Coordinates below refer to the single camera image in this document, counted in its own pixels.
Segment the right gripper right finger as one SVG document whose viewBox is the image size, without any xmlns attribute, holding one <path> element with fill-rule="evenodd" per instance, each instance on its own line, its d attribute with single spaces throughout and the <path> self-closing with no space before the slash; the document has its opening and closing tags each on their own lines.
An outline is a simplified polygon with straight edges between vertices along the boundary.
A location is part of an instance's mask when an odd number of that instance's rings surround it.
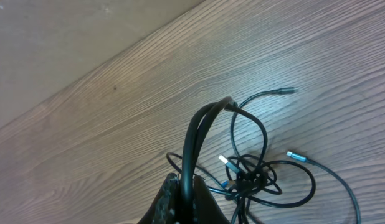
<svg viewBox="0 0 385 224">
<path fill-rule="evenodd" d="M 201 176 L 193 178 L 194 216 L 199 224 L 229 224 Z"/>
</svg>

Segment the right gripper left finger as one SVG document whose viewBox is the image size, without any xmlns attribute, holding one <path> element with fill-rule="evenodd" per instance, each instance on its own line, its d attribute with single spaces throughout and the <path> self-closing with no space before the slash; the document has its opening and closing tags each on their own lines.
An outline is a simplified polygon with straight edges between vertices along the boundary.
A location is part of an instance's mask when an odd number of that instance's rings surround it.
<svg viewBox="0 0 385 224">
<path fill-rule="evenodd" d="M 179 179 L 175 173 L 166 176 L 153 203 L 138 224 L 174 224 L 176 223 L 176 204 L 179 191 Z"/>
</svg>

